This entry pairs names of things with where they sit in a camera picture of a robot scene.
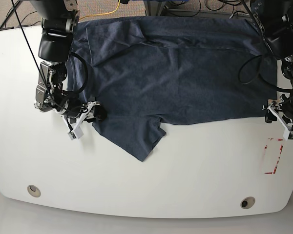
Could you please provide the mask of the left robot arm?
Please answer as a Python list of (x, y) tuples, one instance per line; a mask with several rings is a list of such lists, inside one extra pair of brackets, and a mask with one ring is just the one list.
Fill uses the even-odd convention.
[(257, 73), (268, 87), (280, 92), (278, 100), (269, 100), (264, 107), (265, 121), (280, 121), (285, 128), (283, 138), (293, 140), (293, 0), (252, 0), (251, 19), (257, 26), (269, 56), (280, 60), (281, 71), (291, 83), (291, 89), (270, 84)]

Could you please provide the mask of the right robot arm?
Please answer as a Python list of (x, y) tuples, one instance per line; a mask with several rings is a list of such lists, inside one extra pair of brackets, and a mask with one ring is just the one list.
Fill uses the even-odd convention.
[[(61, 115), (72, 140), (83, 136), (81, 124), (103, 121), (107, 112), (98, 101), (82, 103), (79, 94), (86, 88), (88, 69), (85, 60), (71, 51), (74, 33), (80, 19), (75, 0), (33, 0), (31, 4), (42, 17), (42, 38), (38, 56), (39, 80), (35, 107), (41, 112), (54, 110)], [(67, 91), (63, 82), (67, 77), (65, 63), (77, 58), (84, 69), (84, 81), (77, 90)]]

